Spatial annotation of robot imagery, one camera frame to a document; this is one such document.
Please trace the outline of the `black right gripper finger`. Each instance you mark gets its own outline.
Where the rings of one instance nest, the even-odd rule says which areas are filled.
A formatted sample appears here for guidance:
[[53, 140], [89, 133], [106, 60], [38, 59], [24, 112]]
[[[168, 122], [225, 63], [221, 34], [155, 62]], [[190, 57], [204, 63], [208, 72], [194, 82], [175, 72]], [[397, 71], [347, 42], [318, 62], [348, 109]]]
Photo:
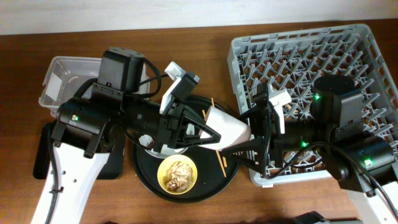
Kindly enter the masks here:
[[249, 125], [252, 134], [264, 134], [264, 115], [258, 106], [247, 110], [238, 119]]
[[223, 157], [232, 159], [260, 174], [266, 172], [266, 149], [264, 138], [254, 138], [221, 151]]

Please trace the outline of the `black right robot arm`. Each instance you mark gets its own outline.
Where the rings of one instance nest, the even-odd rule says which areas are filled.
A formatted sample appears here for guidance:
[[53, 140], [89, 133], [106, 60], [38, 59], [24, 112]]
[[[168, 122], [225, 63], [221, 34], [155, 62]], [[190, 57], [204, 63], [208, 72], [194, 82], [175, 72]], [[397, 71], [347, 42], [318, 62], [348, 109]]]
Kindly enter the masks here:
[[325, 75], [314, 81], [312, 93], [311, 117], [286, 120], [272, 102], [278, 92], [257, 85], [255, 106], [240, 117], [248, 121], [251, 137], [222, 155], [260, 174], [274, 161], [281, 176], [316, 151], [364, 223], [396, 223], [397, 158], [384, 138], [364, 129], [360, 89], [349, 77]]

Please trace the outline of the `pink plastic cup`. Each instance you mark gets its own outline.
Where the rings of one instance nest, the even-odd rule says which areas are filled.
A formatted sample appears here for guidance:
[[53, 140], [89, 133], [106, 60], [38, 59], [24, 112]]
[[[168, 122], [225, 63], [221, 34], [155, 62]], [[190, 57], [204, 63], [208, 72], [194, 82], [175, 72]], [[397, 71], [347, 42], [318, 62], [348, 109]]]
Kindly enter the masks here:
[[251, 138], [251, 128], [246, 123], [214, 106], [209, 107], [205, 123], [221, 136], [218, 143], [200, 145], [206, 149], [222, 151], [225, 148], [249, 141]]

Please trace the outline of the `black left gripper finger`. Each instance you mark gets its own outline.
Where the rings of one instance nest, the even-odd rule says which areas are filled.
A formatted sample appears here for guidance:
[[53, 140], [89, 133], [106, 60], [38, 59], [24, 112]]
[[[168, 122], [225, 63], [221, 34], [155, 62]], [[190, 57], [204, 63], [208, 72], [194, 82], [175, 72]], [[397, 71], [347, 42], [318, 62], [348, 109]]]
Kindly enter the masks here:
[[[180, 115], [177, 132], [177, 137], [179, 139], [201, 139], [201, 134], [208, 135], [208, 137], [204, 137], [204, 139], [221, 138], [221, 135], [217, 133], [213, 128], [209, 127], [206, 124], [205, 120], [191, 107], [185, 104], [178, 104], [177, 111]], [[193, 134], [187, 133], [189, 125], [193, 126], [194, 128]]]
[[179, 149], [186, 147], [195, 147], [205, 144], [219, 143], [221, 136], [219, 134], [201, 133], [197, 135], [185, 134], [172, 139], [167, 145], [168, 147]]

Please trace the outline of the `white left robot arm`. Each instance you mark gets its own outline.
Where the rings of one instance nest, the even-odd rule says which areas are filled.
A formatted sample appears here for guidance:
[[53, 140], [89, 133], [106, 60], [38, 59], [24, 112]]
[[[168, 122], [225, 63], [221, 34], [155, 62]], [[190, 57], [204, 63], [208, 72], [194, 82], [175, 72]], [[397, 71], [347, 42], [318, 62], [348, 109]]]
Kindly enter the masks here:
[[218, 143], [219, 133], [184, 101], [198, 84], [191, 72], [177, 76], [170, 95], [157, 104], [139, 93], [149, 60], [140, 52], [111, 47], [99, 74], [61, 104], [47, 147], [50, 165], [33, 223], [78, 223], [93, 184], [112, 151], [142, 135], [153, 150]]

